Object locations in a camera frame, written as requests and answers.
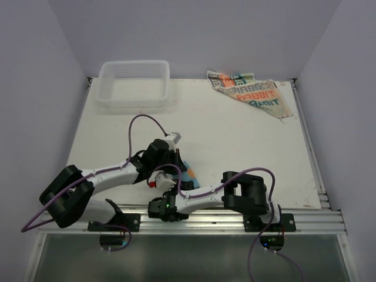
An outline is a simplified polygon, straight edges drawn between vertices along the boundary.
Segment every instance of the towel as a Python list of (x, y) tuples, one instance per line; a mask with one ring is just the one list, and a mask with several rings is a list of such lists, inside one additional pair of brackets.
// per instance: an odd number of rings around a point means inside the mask
[(276, 118), (293, 115), (273, 80), (256, 80), (253, 73), (227, 76), (212, 71), (207, 72), (207, 80), (214, 90)]
[(193, 181), (193, 187), (195, 189), (200, 188), (199, 181), (197, 180), (196, 176), (193, 173), (193, 170), (190, 168), (189, 164), (186, 161), (183, 161), (184, 165), (187, 168), (186, 172), (183, 172), (182, 174), (182, 181), (183, 182), (188, 182), (188, 181)]

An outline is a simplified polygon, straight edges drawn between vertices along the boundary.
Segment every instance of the black mounting bracket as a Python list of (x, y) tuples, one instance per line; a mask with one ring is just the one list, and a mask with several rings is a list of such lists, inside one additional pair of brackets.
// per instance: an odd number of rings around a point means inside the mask
[[(42, 205), (46, 205), (68, 185), (82, 178), (82, 171), (76, 166), (65, 167), (39, 197)], [(93, 183), (84, 180), (61, 195), (48, 208), (48, 213), (60, 228), (71, 226), (80, 219), (94, 191)]]
[[(138, 232), (140, 229), (141, 215), (139, 213), (123, 213), (121, 215), (122, 223), (127, 227), (131, 232)], [(93, 232), (112, 232), (112, 231), (121, 231), (118, 228), (110, 228), (95, 224), (90, 221), (88, 225), (88, 231)]]
[[(266, 224), (261, 221), (259, 216), (243, 216), (244, 231), (245, 232), (260, 232)], [(296, 225), (294, 215), (292, 213), (282, 213), (281, 221), (272, 224), (266, 232), (295, 232)]]

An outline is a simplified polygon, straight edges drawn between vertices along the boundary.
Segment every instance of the white table surface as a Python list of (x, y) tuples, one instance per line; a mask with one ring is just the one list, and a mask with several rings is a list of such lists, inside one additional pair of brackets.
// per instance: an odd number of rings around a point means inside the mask
[[(266, 167), (276, 175), (273, 199), (285, 209), (320, 209), (315, 177), (289, 82), (276, 82), (294, 113), (283, 120), (213, 90), (207, 80), (170, 80), (170, 98), (159, 109), (107, 109), (95, 100), (93, 80), (68, 164), (79, 169), (115, 165), (127, 156), (127, 129), (138, 113), (153, 115), (167, 132), (182, 136), (178, 147), (201, 186), (220, 182), (228, 170)], [(132, 129), (133, 153), (163, 137), (149, 119)], [(271, 180), (263, 176), (267, 187)], [(146, 183), (115, 187), (94, 196), (118, 204), (147, 204), (160, 192)]]

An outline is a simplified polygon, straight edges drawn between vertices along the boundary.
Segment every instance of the wire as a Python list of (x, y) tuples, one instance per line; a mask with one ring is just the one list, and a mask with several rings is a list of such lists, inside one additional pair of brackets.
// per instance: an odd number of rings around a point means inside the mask
[(137, 153), (135, 153), (135, 156), (139, 156), (141, 153), (145, 152), (146, 150), (139, 150)]
[[(149, 118), (151, 119), (152, 121), (154, 121), (158, 127), (162, 130), (163, 134), (165, 136), (167, 136), (168, 134), (166, 133), (166, 131), (164, 130), (164, 128), (162, 127), (162, 125), (153, 117), (149, 116), (149, 115), (145, 115), (143, 113), (139, 114), (139, 115), (136, 115), (129, 123), (129, 127), (128, 127), (128, 143), (129, 143), (129, 150), (128, 150), (128, 158), (126, 159), (125, 163), (122, 165), (122, 166), (115, 166), (115, 167), (110, 167), (108, 169), (102, 169), (102, 170), (97, 170), (96, 171), (96, 174), (101, 174), (101, 173), (106, 173), (106, 172), (112, 172), (112, 171), (115, 171), (115, 170), (119, 170), (119, 169), (122, 169), (123, 167), (126, 167), (129, 162), (130, 162), (130, 158), (132, 157), (132, 138), (131, 138), (131, 129), (132, 129), (132, 125), (133, 125), (133, 122), (135, 122), (135, 120), (137, 118), (140, 118), (140, 117), (146, 117), (146, 118)], [(43, 206), (43, 208), (40, 209), (40, 211), (38, 211), (24, 226), (23, 228), (21, 228), (21, 232), (24, 233), (24, 232), (27, 232), (27, 231), (30, 231), (34, 228), (37, 228), (39, 226), (42, 226), (44, 224), (47, 224), (47, 223), (50, 223), (50, 222), (53, 222), (53, 219), (49, 219), (49, 220), (45, 220), (45, 221), (42, 221), (38, 224), (34, 224), (34, 225), (31, 225), (43, 212), (45, 212), (54, 202), (56, 202), (56, 200), (58, 198), (61, 197), (61, 195), (63, 195), (64, 193), (68, 192), (69, 189), (71, 188), (74, 188), (76, 187), (78, 184), (82, 183), (84, 180), (90, 178), (94, 176), (93, 173), (89, 173), (88, 175), (86, 176), (83, 176), (81, 177), (80, 179), (74, 181), (73, 183), (71, 183), (70, 185), (66, 186), (64, 189), (62, 189), (58, 194), (56, 194), (52, 199), (50, 199), (50, 201), (47, 202), (47, 204), (45, 204)]]
[[(157, 168), (155, 168), (155, 170), (159, 170), (163, 167), (166, 167), (166, 166), (171, 166), (171, 167), (174, 167), (176, 170), (177, 170), (177, 173), (179, 175), (179, 179), (178, 179), (178, 182), (177, 182), (177, 191), (178, 193), (186, 198), (187, 196), (182, 193), (181, 189), (180, 189), (180, 185), (182, 184), (182, 171), (179, 169), (178, 166), (176, 166), (175, 164), (164, 164), (164, 165), (161, 165)], [(271, 171), (271, 170), (268, 170), (266, 168), (263, 168), (263, 167), (254, 167), (254, 168), (251, 168), (251, 169), (246, 169), (242, 172), (239, 172), (237, 174), (235, 174), (233, 177), (231, 177), (228, 181), (224, 182), (223, 184), (221, 184), (219, 187), (215, 188), (214, 191), (209, 191), (209, 192), (206, 192), (206, 193), (202, 193), (202, 194), (198, 194), (198, 195), (190, 195), (189, 198), (190, 199), (194, 199), (194, 198), (200, 198), (200, 197), (204, 197), (204, 196), (208, 196), (210, 194), (213, 194), (215, 192), (218, 192), (220, 189), (224, 188), (226, 185), (228, 185), (229, 183), (231, 183), (232, 181), (234, 181), (235, 179), (237, 179), (239, 176), (241, 175), (244, 175), (248, 172), (255, 172), (255, 171), (262, 171), (262, 172), (267, 172), (270, 176), (271, 176), (271, 187), (270, 187), (270, 192), (269, 192), (269, 197), (268, 197), (268, 202), (270, 204), (270, 208), (271, 208), (271, 217), (270, 217), (270, 220), (269, 222), (265, 225), (265, 227), (259, 232), (259, 234), (256, 235), (256, 238), (253, 240), (252, 244), (251, 244), (251, 247), (249, 249), (249, 252), (248, 252), (248, 256), (247, 256), (247, 268), (248, 268), (248, 274), (249, 274), (249, 277), (251, 279), (252, 282), (255, 282), (255, 279), (252, 275), (252, 272), (251, 272), (251, 255), (252, 255), (252, 251), (254, 249), (254, 246), (256, 245), (256, 242), (258, 242), (259, 238), (261, 237), (261, 235), (266, 231), (268, 230), (268, 228), (271, 226), (271, 223), (273, 222), (273, 219), (274, 219), (274, 215), (275, 215), (275, 210), (274, 210), (274, 205), (271, 201), (271, 196), (273, 195), (273, 191), (274, 191), (274, 187), (276, 185), (276, 177), (274, 175), (274, 173)], [(277, 253), (278, 255), (284, 257), (285, 259), (287, 259), (288, 261), (290, 261), (291, 263), (293, 263), (300, 275), (301, 275), (301, 279), (303, 282), (305, 282), (305, 278), (304, 278), (304, 275), (303, 275), (303, 272), (301, 270), (301, 267), (295, 262), (293, 261), (292, 259), (288, 258), (285, 254), (281, 254), (281, 253)]]
[(112, 224), (104, 224), (104, 223), (100, 223), (98, 221), (94, 221), (95, 224), (98, 224), (100, 226), (103, 226), (103, 227), (108, 227), (108, 228), (118, 228), (118, 229), (121, 229), (123, 230), (123, 232), (127, 232), (129, 234), (129, 239), (128, 241), (125, 243), (123, 242), (123, 245), (120, 247), (120, 248), (115, 248), (115, 249), (112, 249), (111, 247), (109, 247), (107, 249), (107, 251), (121, 251), (121, 250), (124, 250), (130, 243), (130, 241), (132, 240), (132, 234), (130, 232), (130, 230), (125, 227), (125, 226), (121, 226), (121, 225), (112, 225)]
[(282, 237), (283, 237), (283, 239), (284, 239), (284, 231), (285, 231), (284, 226), (282, 226)]

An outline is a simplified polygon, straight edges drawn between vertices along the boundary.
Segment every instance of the glass panel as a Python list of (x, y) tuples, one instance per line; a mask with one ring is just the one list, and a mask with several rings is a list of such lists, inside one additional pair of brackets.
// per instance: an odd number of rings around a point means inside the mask
[[(108, 254), (100, 250), (97, 234), (50, 234), (35, 281), (249, 281), (253, 238), (134, 234), (129, 247)], [(349, 281), (337, 236), (290, 236), (281, 252), (298, 262), (307, 282)], [(256, 281), (301, 281), (289, 261), (261, 245), (251, 266)]]

